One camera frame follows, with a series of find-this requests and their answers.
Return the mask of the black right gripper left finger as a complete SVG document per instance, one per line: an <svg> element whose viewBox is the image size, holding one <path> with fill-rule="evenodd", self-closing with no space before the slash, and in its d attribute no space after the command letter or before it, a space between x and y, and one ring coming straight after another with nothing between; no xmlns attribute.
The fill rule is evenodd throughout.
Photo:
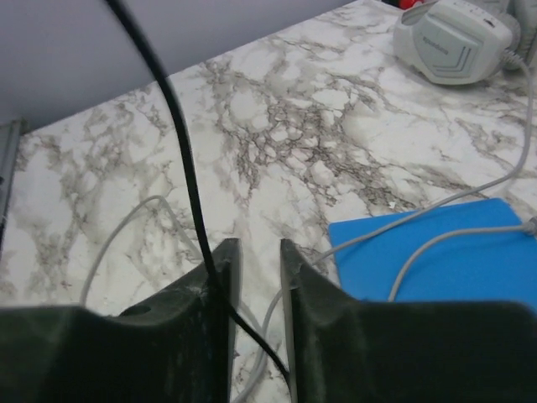
<svg viewBox="0 0 537 403"><path fill-rule="evenodd" d="M199 265L118 316L1 311L4 402L227 402L235 325Z"/></svg>

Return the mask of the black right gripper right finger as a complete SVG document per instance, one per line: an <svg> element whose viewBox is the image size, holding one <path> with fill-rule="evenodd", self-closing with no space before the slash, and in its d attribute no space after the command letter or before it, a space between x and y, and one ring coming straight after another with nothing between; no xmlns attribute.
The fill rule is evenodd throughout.
<svg viewBox="0 0 537 403"><path fill-rule="evenodd" d="M294 402L533 402L536 315L506 301L359 301L280 243Z"/></svg>

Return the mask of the black headphones with cable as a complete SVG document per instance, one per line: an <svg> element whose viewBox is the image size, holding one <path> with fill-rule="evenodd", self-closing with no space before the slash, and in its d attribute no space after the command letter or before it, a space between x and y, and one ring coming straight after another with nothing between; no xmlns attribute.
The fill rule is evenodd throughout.
<svg viewBox="0 0 537 403"><path fill-rule="evenodd" d="M277 353L268 345L262 336L250 327L242 317L237 313L232 303L228 300L227 293L223 290L222 284L216 273L216 265L211 254L210 245L206 233L204 217L201 208L201 199L198 190L198 182L196 170L193 160L193 155L190 146L190 137L186 127L185 119L177 99L174 88L170 85L168 76L164 67L151 47L149 40L144 35L138 22L129 12L127 6L122 1L108 0L106 1L111 13L121 24L124 32L132 40L133 45L139 52L143 62L148 67L152 77L158 84L165 103L169 109L175 126L175 132L180 146L180 155L185 172L185 181L190 201L190 209L195 225L198 243L201 248L201 254L209 279L219 296L222 299L223 305L227 309L228 316L244 331L258 346L272 359L274 365L284 378L284 382L290 385L290 374L279 358Z"/></svg>

